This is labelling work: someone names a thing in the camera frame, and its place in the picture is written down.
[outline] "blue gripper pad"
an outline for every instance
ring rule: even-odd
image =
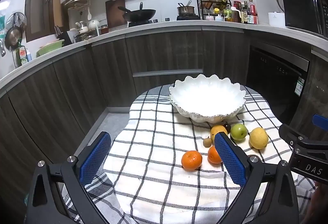
[[[110,143],[110,135],[106,132],[81,166],[80,183],[82,186],[86,186],[93,181],[110,149]]]
[[[232,181],[243,187],[246,183],[245,168],[220,133],[214,137],[214,147],[227,168]]]
[[[315,114],[312,118],[312,123],[325,131],[328,131],[328,119]]]

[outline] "dark cherry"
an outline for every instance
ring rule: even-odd
[[[228,122],[224,123],[223,126],[225,127],[225,129],[227,130],[228,133],[230,133],[231,130],[231,126]]]

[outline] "gray floor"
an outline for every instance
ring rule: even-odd
[[[108,113],[104,121],[100,124],[99,128],[95,132],[94,136],[89,141],[88,145],[97,138],[100,132],[106,131],[110,134],[110,138],[113,140],[120,134],[129,121],[129,113]]]

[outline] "plaid cloth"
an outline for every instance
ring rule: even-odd
[[[109,223],[217,223],[240,190],[224,164],[211,165],[202,140],[210,135],[209,123],[196,123],[181,116],[171,105],[169,86],[140,95],[131,105],[130,119],[114,140],[104,160],[103,171],[85,188]],[[289,160],[292,149],[278,134],[281,125],[265,99],[250,88],[246,104],[230,124],[243,123],[249,131],[263,127],[269,143],[263,150],[238,143],[247,155],[263,162]],[[187,172],[181,157],[189,150],[203,156],[200,169]],[[313,181],[293,173],[300,214],[315,190]],[[261,202],[262,183],[245,222]],[[82,223],[68,195],[65,203],[75,221]]]

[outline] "black wok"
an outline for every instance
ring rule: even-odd
[[[128,9],[126,9],[123,6],[118,6],[117,8],[119,10],[122,10],[125,12],[125,14],[123,15],[123,18],[127,21],[127,22],[139,22],[139,21],[146,21],[151,19],[155,13],[156,10],[154,9],[142,9],[142,2],[140,3],[140,10],[135,10],[135,11],[130,11]]]

